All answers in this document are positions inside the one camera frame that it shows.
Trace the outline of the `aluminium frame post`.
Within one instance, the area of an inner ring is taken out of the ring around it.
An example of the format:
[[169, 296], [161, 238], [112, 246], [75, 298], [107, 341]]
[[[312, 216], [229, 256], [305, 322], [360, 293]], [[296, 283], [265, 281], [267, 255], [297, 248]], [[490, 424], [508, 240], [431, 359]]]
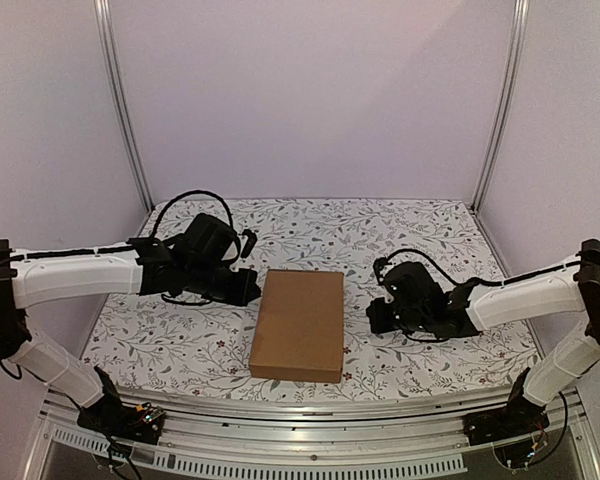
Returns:
[[515, 86], [524, 49], [526, 26], [530, 2], [516, 0], [513, 3], [511, 32], [505, 58], [504, 76], [498, 97], [497, 108], [489, 134], [485, 157], [480, 169], [470, 209], [478, 216], [486, 203], [491, 180], [495, 171], [499, 150], [504, 138]]
[[111, 15], [111, 2], [107, 0], [95, 0], [93, 4], [105, 71], [123, 147], [141, 204], [147, 212], [151, 212], [155, 207], [155, 204], [151, 195], [149, 181], [142, 164], [140, 150], [126, 98]]

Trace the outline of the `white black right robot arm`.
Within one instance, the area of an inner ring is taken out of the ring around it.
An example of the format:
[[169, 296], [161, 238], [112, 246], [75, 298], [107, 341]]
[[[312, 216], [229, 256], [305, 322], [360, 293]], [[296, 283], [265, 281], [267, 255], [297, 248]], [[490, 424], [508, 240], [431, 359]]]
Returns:
[[565, 336], [541, 362], [522, 375], [512, 402], [497, 415], [497, 427], [517, 436], [532, 424], [565, 387], [600, 360], [600, 241], [589, 239], [575, 255], [536, 271], [500, 281], [473, 277], [443, 291], [428, 266], [388, 258], [373, 264], [378, 284], [389, 294], [366, 309], [375, 335], [425, 333], [438, 341], [476, 336], [494, 327], [564, 312], [583, 312], [584, 322]]

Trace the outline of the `floral patterned table mat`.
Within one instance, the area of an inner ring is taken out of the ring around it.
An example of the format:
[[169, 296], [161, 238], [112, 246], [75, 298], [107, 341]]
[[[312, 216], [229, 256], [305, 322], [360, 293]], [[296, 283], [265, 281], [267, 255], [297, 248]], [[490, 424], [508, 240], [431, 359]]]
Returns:
[[468, 339], [427, 344], [421, 336], [373, 335], [365, 314], [381, 293], [372, 265], [392, 255], [432, 259], [444, 289], [501, 271], [466, 207], [450, 200], [182, 200], [160, 205], [148, 228], [160, 238], [199, 213], [232, 217], [258, 241], [243, 266], [335, 271], [344, 277], [343, 371], [336, 384], [254, 379], [248, 368], [259, 306], [170, 305], [157, 296], [113, 295], [82, 359], [121, 387], [208, 398], [285, 403], [361, 402], [509, 387], [539, 358], [526, 324], [510, 323]]

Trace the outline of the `aluminium front rail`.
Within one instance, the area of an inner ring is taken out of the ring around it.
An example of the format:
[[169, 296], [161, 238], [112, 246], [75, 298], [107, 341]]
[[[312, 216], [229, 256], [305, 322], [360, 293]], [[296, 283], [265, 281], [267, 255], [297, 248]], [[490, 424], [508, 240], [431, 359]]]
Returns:
[[548, 407], [537, 459], [515, 467], [531, 435], [474, 445], [467, 414], [501, 406], [504, 388], [415, 399], [308, 404], [211, 399], [125, 388], [129, 403], [166, 410], [156, 445], [109, 453], [76, 410], [50, 392], [25, 475], [29, 479], [600, 479], [578, 394]]

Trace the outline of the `right aluminium frame post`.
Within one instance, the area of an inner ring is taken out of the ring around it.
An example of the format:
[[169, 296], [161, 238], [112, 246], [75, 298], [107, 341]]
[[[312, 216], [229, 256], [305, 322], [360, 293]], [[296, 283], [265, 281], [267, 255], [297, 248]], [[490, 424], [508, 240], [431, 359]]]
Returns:
[[516, 0], [513, 3], [511, 32], [505, 58], [504, 76], [498, 97], [497, 108], [489, 134], [485, 157], [480, 169], [470, 209], [478, 216], [486, 203], [491, 180], [495, 171], [499, 150], [504, 138], [515, 86], [524, 49], [526, 26], [530, 2]]

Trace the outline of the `brown cardboard box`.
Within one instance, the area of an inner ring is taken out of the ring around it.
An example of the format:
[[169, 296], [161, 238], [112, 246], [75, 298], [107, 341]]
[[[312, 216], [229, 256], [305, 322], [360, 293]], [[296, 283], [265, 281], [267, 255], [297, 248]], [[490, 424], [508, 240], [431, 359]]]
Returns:
[[267, 272], [249, 356], [252, 377], [336, 384], [344, 355], [344, 274]]

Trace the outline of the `left aluminium frame post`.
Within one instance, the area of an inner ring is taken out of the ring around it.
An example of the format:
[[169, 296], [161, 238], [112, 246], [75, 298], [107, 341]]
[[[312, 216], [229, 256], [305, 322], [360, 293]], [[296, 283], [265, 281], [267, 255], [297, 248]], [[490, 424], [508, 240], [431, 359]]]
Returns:
[[111, 2], [107, 0], [95, 0], [93, 4], [105, 71], [123, 147], [141, 204], [147, 212], [151, 212], [155, 207], [155, 204], [151, 195], [149, 181], [142, 164], [140, 150], [126, 98], [111, 15]]

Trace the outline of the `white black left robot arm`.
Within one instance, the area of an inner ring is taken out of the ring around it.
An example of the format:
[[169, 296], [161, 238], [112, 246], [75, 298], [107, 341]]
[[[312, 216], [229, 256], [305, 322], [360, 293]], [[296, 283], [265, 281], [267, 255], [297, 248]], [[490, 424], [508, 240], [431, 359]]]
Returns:
[[178, 304], [179, 295], [199, 296], [199, 304], [243, 307], [261, 295], [253, 269], [231, 267], [251, 254], [257, 236], [199, 214], [182, 233], [155, 235], [102, 247], [73, 250], [14, 250], [0, 240], [0, 361], [32, 372], [89, 409], [108, 434], [128, 426], [108, 376], [86, 367], [46, 334], [28, 327], [29, 307], [92, 295], [158, 295]]

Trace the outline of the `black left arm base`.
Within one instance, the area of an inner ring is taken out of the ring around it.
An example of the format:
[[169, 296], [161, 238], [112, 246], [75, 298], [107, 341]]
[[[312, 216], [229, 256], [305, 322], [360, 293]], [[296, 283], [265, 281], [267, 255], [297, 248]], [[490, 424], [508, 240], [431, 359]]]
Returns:
[[99, 367], [95, 372], [102, 382], [103, 396], [94, 405], [79, 409], [77, 424], [105, 436], [157, 445], [166, 411], [150, 402], [124, 405], [110, 377]]

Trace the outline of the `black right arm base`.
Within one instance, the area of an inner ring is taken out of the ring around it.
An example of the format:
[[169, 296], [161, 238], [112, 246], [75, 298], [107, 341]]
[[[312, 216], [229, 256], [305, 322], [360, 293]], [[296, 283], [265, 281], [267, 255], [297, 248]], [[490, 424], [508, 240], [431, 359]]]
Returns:
[[516, 379], [504, 406], [469, 413], [462, 417], [463, 433], [469, 444], [480, 445], [530, 434], [550, 425], [545, 406], [538, 406], [524, 396], [526, 368]]

